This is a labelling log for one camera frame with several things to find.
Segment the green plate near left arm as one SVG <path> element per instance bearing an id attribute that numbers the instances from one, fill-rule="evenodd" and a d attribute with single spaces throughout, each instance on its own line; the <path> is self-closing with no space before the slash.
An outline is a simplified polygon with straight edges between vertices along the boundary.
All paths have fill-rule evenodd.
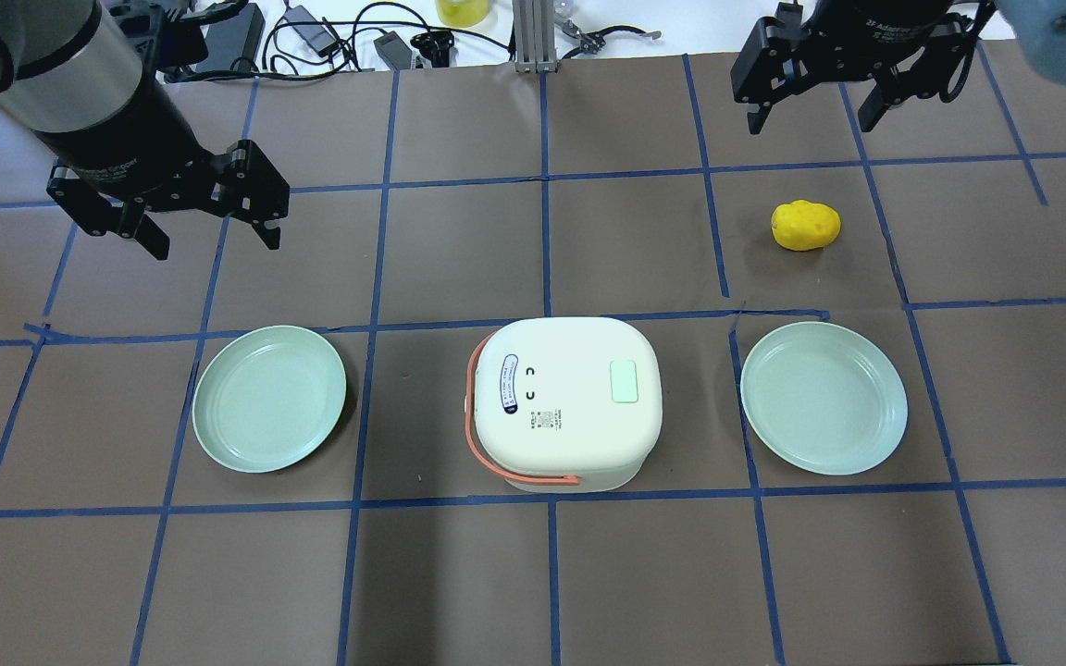
<path id="1" fill-rule="evenodd" d="M 245 474 L 266 474 L 307 458 L 344 409 L 348 371 L 328 340 L 307 328 L 251 330 L 205 367 L 192 400 L 203 452 Z"/>

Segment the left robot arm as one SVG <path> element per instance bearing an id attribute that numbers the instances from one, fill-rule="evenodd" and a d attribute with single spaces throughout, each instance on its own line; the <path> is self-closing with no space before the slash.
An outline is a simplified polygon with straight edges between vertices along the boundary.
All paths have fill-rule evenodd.
<path id="1" fill-rule="evenodd" d="M 204 148 L 157 79 L 201 62 L 204 25 L 242 1 L 167 11 L 151 1 L 0 1 L 0 105 L 55 157 L 48 195 L 86 235 L 165 260 L 155 214 L 198 210 L 280 246 L 291 186 L 257 143 Z"/>

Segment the green plate near right arm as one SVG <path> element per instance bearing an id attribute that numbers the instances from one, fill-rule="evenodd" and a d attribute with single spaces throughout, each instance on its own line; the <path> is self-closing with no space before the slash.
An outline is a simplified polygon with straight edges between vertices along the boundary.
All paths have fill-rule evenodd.
<path id="1" fill-rule="evenodd" d="M 792 322 L 760 338 L 743 362 L 741 400 L 768 450 L 802 471 L 847 476 L 897 451 L 909 401 L 879 346 L 829 322 Z"/>

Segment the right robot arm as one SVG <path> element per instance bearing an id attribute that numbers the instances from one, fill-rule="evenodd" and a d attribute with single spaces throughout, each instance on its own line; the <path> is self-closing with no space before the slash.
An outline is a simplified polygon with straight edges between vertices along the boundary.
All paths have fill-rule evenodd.
<path id="1" fill-rule="evenodd" d="M 788 97 L 869 80 L 856 111 L 868 132 L 909 100 L 955 101 L 994 17 L 1010 25 L 1033 72 L 1066 85 L 1066 1 L 784 1 L 758 18 L 736 56 L 733 97 L 756 135 Z"/>

